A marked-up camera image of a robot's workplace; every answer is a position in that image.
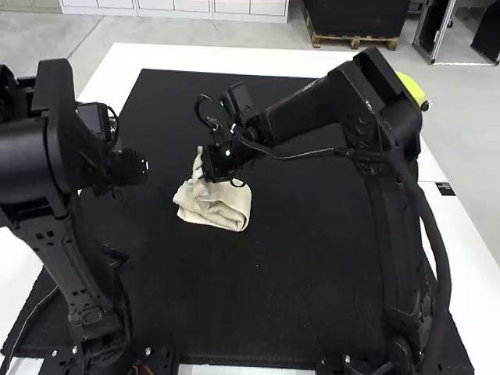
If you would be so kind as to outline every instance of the gray floor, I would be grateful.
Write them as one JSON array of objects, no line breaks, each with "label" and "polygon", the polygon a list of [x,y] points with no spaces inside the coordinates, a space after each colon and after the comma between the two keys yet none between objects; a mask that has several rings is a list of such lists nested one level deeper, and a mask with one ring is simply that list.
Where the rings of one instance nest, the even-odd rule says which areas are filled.
[{"label": "gray floor", "polygon": [[[500,263],[500,176],[495,173],[500,161],[495,115],[500,67],[428,66],[411,46],[415,29],[416,22],[409,20],[398,51],[384,54],[395,69],[414,77],[434,102],[425,115],[424,139]],[[463,30],[459,25],[446,35],[441,59],[477,58],[457,39]],[[39,59],[69,57],[77,93],[118,41],[312,49],[296,5],[287,25],[0,12],[0,62],[21,76],[35,73]],[[348,46],[336,43],[322,49]]]}]

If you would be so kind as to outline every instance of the black box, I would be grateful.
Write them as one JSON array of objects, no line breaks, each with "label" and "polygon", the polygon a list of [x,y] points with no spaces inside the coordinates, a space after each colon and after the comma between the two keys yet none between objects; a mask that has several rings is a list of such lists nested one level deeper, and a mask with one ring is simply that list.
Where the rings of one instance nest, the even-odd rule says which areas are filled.
[{"label": "black box", "polygon": [[410,0],[304,0],[317,34],[399,37]]}]

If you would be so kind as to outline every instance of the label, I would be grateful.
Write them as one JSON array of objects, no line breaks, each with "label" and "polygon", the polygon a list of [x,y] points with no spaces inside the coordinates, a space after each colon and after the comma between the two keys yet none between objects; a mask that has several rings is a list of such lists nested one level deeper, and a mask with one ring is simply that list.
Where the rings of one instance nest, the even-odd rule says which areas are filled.
[{"label": "label", "polygon": [[452,197],[456,196],[455,192],[452,189],[452,186],[448,182],[437,182],[436,186],[441,192],[441,195],[447,195]]}]

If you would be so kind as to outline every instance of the drawer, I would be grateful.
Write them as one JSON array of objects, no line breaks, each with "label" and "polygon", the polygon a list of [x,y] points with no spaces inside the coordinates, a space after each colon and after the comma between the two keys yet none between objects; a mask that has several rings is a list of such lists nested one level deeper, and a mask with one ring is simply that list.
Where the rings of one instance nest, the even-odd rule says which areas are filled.
[{"label": "drawer", "polygon": [[263,16],[284,16],[286,0],[250,0],[250,13]]},{"label": "drawer", "polygon": [[33,3],[37,8],[57,9],[59,7],[59,2],[57,0],[33,0]]},{"label": "drawer", "polygon": [[173,7],[185,12],[210,12],[209,0],[173,0]]},{"label": "drawer", "polygon": [[31,8],[30,0],[6,0],[7,5],[19,8]]},{"label": "drawer", "polygon": [[250,14],[250,0],[215,0],[217,13]]},{"label": "drawer", "polygon": [[173,10],[173,0],[139,0],[139,8]]},{"label": "drawer", "polygon": [[134,3],[132,0],[97,0],[97,3],[99,4],[99,8],[134,8]]},{"label": "drawer", "polygon": [[62,0],[64,6],[87,6],[88,8],[98,8],[97,0]]}]

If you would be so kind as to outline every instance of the white cabinet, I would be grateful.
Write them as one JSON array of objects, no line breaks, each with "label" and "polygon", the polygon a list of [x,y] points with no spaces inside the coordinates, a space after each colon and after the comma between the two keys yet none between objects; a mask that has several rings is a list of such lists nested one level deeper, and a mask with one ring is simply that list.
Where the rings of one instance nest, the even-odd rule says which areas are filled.
[{"label": "white cabinet", "polygon": [[7,1],[7,5],[10,5],[10,6],[19,6],[19,7],[25,7],[25,8],[28,8],[28,7],[31,7],[31,3],[30,3],[30,0],[6,0]]},{"label": "white cabinet", "polygon": [[62,0],[64,6],[87,6],[97,8],[97,0]]},{"label": "white cabinet", "polygon": [[37,8],[53,8],[56,9],[59,7],[59,2],[57,0],[33,0],[34,6]]},{"label": "white cabinet", "polygon": [[133,0],[97,0],[99,8],[133,9]]},{"label": "white cabinet", "polygon": [[284,16],[286,7],[286,0],[251,0],[250,14]]},{"label": "white cabinet", "polygon": [[210,12],[209,0],[173,0],[175,10],[186,12]]},{"label": "white cabinet", "polygon": [[140,9],[173,10],[173,0],[138,0]]},{"label": "white cabinet", "polygon": [[58,2],[66,14],[158,16],[200,20],[286,23],[290,0],[0,0],[48,4]]},{"label": "white cabinet", "polygon": [[216,13],[250,14],[250,0],[214,0]]}]

